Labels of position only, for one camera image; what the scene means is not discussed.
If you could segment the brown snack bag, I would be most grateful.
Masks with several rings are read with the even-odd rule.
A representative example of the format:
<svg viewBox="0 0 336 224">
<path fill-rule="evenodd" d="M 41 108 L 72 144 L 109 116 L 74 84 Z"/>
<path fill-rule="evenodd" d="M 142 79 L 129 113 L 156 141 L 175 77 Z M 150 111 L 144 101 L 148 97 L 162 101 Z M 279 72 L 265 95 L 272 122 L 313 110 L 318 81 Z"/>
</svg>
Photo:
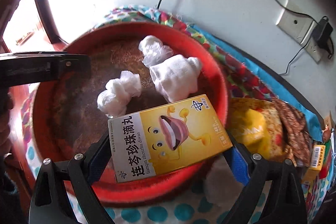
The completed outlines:
<svg viewBox="0 0 336 224">
<path fill-rule="evenodd" d="M 312 153 L 312 141 L 307 132 L 305 115 L 292 105 L 276 97 L 272 102 L 282 124 L 285 141 L 285 153 L 295 166 L 309 167 Z"/>
</svg>

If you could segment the yellow snack bag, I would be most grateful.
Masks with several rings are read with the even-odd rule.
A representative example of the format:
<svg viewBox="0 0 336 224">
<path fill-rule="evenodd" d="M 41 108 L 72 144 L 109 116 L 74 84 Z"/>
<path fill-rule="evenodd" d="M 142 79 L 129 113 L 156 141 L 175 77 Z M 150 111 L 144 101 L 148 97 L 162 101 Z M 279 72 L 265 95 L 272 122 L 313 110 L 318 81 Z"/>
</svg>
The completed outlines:
<svg viewBox="0 0 336 224">
<path fill-rule="evenodd" d="M 273 102 L 254 98 L 231 98 L 226 129 L 248 151 L 264 159 L 283 161 L 286 144 L 280 116 Z"/>
</svg>

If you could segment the yellow medicine box with mouth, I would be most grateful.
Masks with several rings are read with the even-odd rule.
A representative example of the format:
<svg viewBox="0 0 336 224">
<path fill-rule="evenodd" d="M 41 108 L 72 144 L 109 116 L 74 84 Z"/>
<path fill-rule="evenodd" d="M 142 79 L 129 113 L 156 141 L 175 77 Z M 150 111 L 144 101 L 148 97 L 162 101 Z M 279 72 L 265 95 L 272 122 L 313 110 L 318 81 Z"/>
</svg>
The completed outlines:
<svg viewBox="0 0 336 224">
<path fill-rule="evenodd" d="M 191 166 L 232 147 L 209 98 L 193 98 L 108 121 L 117 183 Z"/>
</svg>

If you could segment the white sock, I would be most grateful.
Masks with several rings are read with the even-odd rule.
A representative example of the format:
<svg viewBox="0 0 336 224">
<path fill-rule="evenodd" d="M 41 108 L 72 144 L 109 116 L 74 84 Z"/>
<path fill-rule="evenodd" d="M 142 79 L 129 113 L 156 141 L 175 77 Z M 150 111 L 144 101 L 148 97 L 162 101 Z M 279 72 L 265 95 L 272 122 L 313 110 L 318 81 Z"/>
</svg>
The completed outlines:
<svg viewBox="0 0 336 224">
<path fill-rule="evenodd" d="M 198 91 L 202 63 L 197 57 L 175 55 L 149 68 L 155 89 L 168 102 L 186 99 Z"/>
</svg>

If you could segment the small yellow barcode box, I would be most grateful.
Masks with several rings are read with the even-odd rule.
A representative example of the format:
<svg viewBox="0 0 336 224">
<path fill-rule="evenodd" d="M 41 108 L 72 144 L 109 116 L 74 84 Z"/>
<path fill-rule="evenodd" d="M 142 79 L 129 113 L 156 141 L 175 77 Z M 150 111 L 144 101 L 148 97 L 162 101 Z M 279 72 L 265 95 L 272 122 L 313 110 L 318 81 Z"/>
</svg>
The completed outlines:
<svg viewBox="0 0 336 224">
<path fill-rule="evenodd" d="M 310 166 L 302 179 L 303 184 L 310 185 L 315 180 L 315 178 L 318 176 L 319 172 L 322 169 L 324 156 L 325 145 L 314 145 L 311 155 Z"/>
</svg>

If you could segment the red round basin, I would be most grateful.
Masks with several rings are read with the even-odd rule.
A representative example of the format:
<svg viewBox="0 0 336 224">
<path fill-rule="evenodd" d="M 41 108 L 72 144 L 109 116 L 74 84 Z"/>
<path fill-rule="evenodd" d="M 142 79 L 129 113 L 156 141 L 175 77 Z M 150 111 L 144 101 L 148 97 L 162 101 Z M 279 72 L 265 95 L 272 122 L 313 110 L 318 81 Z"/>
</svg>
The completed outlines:
<svg viewBox="0 0 336 224">
<path fill-rule="evenodd" d="M 41 83 L 33 107 L 34 145 L 53 161 L 84 157 L 98 199 L 117 207 L 180 192 L 231 148 L 228 93 L 207 47 L 160 24 L 99 28 L 67 47 L 90 58 L 88 73 Z"/>
</svg>

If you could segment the colourful polka dot cloth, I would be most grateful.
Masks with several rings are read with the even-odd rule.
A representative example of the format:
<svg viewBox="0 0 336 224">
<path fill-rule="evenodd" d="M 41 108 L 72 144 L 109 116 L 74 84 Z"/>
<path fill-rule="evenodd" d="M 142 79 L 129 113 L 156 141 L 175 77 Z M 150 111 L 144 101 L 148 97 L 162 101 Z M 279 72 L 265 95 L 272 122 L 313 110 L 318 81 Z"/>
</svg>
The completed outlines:
<svg viewBox="0 0 336 224">
<path fill-rule="evenodd" d="M 168 26 L 179 31 L 185 31 L 201 46 L 204 46 L 207 51 L 210 48 L 210 44 L 205 41 L 204 36 L 197 34 L 188 27 L 190 23 L 185 23 L 176 16 L 143 5 L 128 5 L 115 8 L 108 12 L 102 22 L 98 23 L 94 28 L 98 29 L 121 22 L 151 22 Z M 230 74 L 238 71 L 239 64 L 232 57 L 226 56 L 226 62 L 227 65 L 219 62 L 223 72 Z M 256 78 L 262 86 L 266 87 L 258 77 Z M 275 96 L 267 87 L 267 92 L 263 92 L 258 87 L 247 90 L 247 79 L 242 77 L 236 80 L 230 79 L 228 84 L 238 89 L 238 97 L 252 96 L 256 98 L 257 95 L 261 94 L 263 98 L 269 99 Z M 177 201 L 167 201 L 160 205 L 146 206 L 143 209 L 116 209 L 109 205 L 106 211 L 117 223 L 220 223 L 228 213 L 227 209 L 221 209 L 217 205 L 208 203 L 201 191 L 201 187 L 197 185 L 193 185 Z"/>
</svg>

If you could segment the brown walnut charm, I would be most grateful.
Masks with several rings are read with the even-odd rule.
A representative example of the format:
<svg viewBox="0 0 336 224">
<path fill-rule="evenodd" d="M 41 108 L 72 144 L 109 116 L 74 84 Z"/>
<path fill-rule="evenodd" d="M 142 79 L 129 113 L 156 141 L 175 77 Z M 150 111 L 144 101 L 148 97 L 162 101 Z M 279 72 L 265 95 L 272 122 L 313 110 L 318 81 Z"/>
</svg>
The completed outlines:
<svg viewBox="0 0 336 224">
<path fill-rule="evenodd" d="M 322 140 L 324 143 L 327 143 L 331 135 L 334 133 L 334 126 L 329 126 L 328 124 L 325 124 L 325 129 L 322 130 Z"/>
</svg>

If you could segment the blue cloth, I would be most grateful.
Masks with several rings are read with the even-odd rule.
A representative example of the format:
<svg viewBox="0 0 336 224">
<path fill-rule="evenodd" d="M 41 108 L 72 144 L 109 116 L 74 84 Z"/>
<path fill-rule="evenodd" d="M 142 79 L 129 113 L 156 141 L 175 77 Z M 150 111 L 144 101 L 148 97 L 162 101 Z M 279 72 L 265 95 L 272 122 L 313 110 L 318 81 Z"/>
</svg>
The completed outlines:
<svg viewBox="0 0 336 224">
<path fill-rule="evenodd" d="M 310 136 L 315 141 L 322 141 L 322 116 L 290 83 L 261 61 L 258 61 L 232 44 L 216 38 L 196 24 L 191 23 L 188 27 L 197 34 L 201 34 L 205 37 L 205 41 L 210 44 L 210 48 L 208 49 L 209 53 L 211 53 L 220 63 L 227 65 L 226 56 L 232 57 L 239 65 L 243 65 L 245 69 L 258 77 L 259 80 L 279 99 L 288 102 L 302 112 L 305 115 Z"/>
</svg>

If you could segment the white crumpled tissue top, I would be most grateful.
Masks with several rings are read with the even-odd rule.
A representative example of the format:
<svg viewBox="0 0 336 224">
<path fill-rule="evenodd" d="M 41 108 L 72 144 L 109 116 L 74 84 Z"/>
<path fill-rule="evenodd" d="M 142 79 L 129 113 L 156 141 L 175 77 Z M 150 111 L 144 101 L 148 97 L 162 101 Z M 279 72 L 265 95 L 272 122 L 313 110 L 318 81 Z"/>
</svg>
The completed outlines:
<svg viewBox="0 0 336 224">
<path fill-rule="evenodd" d="M 138 49 L 143 54 L 142 62 L 147 68 L 164 62 L 174 54 L 169 46 L 164 45 L 159 38 L 153 35 L 143 38 L 139 42 Z"/>
</svg>

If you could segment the black power adapter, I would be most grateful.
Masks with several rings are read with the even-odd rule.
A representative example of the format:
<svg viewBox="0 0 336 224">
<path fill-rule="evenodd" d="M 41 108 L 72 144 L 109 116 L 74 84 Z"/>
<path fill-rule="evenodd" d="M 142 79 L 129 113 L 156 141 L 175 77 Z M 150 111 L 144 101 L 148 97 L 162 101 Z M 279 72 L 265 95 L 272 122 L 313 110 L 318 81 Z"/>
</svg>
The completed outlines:
<svg viewBox="0 0 336 224">
<path fill-rule="evenodd" d="M 330 37 L 333 27 L 329 23 L 327 16 L 323 16 L 314 27 L 311 37 L 315 41 L 318 48 L 328 53 L 327 58 L 330 60 L 334 56 L 334 43 Z"/>
</svg>

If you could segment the white wall socket plate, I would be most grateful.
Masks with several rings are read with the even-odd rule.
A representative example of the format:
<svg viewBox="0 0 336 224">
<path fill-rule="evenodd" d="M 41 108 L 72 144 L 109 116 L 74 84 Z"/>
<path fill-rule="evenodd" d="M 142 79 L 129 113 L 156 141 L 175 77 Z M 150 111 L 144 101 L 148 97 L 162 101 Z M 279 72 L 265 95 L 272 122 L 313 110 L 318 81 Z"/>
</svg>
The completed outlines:
<svg viewBox="0 0 336 224">
<path fill-rule="evenodd" d="M 313 38 L 307 40 L 316 25 L 314 20 L 309 17 L 290 12 L 284 8 L 282 8 L 276 20 L 276 26 L 301 47 L 307 43 L 305 47 L 306 52 L 318 64 L 324 55 L 323 50 L 317 46 Z"/>
</svg>

